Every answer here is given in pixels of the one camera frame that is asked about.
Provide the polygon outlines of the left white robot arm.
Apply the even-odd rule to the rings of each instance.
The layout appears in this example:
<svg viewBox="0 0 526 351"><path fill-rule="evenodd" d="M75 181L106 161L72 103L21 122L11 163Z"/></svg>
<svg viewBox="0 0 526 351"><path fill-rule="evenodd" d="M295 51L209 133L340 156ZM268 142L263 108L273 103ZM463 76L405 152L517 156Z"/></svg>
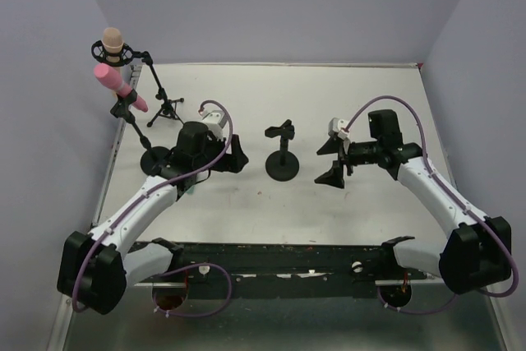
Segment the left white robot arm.
<svg viewBox="0 0 526 351"><path fill-rule="evenodd" d="M132 247L141 234L200 180L203 172L240 173L248 158L231 119L206 116L187 122L176 145L161 152L133 197L88 233L71 233L62 250L57 289L70 297L74 312L87 309L105 315L125 291L144 279L197 268L180 262L183 248L157 238Z"/></svg>

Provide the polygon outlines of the black round-base stand front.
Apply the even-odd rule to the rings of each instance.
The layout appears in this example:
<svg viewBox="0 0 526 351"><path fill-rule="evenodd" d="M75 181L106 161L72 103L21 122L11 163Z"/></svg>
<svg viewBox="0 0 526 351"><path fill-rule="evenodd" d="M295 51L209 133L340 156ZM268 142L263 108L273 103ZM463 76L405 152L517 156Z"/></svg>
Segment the black round-base stand front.
<svg viewBox="0 0 526 351"><path fill-rule="evenodd" d="M295 137L295 128L290 119L279 127L265 129L265 137L279 137L279 149L270 154L265 162L267 174L279 182L287 182L295 178L299 172L299 161L295 154L288 150L289 142Z"/></svg>

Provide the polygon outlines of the beige microphone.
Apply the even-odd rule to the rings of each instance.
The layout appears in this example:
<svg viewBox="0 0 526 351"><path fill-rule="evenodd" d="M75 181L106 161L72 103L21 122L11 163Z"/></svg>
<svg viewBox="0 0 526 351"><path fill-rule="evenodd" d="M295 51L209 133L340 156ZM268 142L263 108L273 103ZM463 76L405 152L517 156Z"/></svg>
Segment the beige microphone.
<svg viewBox="0 0 526 351"><path fill-rule="evenodd" d="M106 28L103 32L102 44L106 60L111 63L120 62L120 53L124 45L120 30L115 27Z"/></svg>

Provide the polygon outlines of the black tripod shock-mount stand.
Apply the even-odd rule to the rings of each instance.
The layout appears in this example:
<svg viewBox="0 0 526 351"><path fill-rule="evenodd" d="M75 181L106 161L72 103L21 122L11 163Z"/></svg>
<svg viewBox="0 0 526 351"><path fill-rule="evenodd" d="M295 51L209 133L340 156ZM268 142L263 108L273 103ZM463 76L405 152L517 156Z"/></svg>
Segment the black tripod shock-mount stand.
<svg viewBox="0 0 526 351"><path fill-rule="evenodd" d="M140 59L146 66L149 67L152 76L157 84L157 93L155 98L160 100L162 104L159 110L146 124L147 127L152 127L158 118L165 118L168 120L180 122L182 125L184 121L177 114L178 104L184 102L184 98L170 99L165 88L160 83L158 75L154 67L154 61L148 51L135 51L128 44L124 43L120 49L109 50L106 49L101 40L96 41L91 45L91 55L95 61L104 63L110 67L124 67L129 65L134 59Z"/></svg>

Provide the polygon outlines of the black round-base clip stand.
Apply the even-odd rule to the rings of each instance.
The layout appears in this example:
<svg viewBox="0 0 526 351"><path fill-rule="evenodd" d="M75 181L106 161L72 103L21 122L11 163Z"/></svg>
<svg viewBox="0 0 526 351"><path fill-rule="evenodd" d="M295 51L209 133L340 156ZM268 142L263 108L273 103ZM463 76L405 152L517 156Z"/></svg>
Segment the black round-base clip stand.
<svg viewBox="0 0 526 351"><path fill-rule="evenodd" d="M136 134L139 136L139 141L145 150L140 160L141 170L146 175L156 175L159 171L157 168L159 167L160 162L167 157L169 149L162 146L152 146L148 137L138 127L135 115L129 109L130 106L136 102L137 98L138 94L135 90L131 90L125 98L118 95L117 103L110 109L110 113L115 118L122 118L135 130Z"/></svg>

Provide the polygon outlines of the pink microphone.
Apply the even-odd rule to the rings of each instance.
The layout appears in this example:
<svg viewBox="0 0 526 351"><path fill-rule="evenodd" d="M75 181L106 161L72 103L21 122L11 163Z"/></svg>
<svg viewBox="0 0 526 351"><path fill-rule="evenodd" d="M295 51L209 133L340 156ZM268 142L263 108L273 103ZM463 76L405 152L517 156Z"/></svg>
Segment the pink microphone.
<svg viewBox="0 0 526 351"><path fill-rule="evenodd" d="M121 98L125 99L134 91L131 86L123 80L120 72L105 63L97 64L93 69L93 73L102 86L113 91Z"/></svg>

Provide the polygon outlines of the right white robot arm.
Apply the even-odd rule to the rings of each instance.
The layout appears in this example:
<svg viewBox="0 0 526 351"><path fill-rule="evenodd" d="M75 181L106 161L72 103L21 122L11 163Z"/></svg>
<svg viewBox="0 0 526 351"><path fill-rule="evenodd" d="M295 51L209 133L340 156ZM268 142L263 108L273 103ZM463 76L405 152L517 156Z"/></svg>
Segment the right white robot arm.
<svg viewBox="0 0 526 351"><path fill-rule="evenodd" d="M436 169L425 161L422 147L406 143L397 114L391 109L368 114L371 141L354 142L345 131L347 121L333 118L328 141L318 155L335 154L331 169L316 178L321 185L343 188L344 178L359 165L376 164L406 187L431 213L446 237L436 246L413 237L384 242L393 263L443 279L455 294L463 294L507 280L512 269L511 229L501 218L488 217L472 207Z"/></svg>

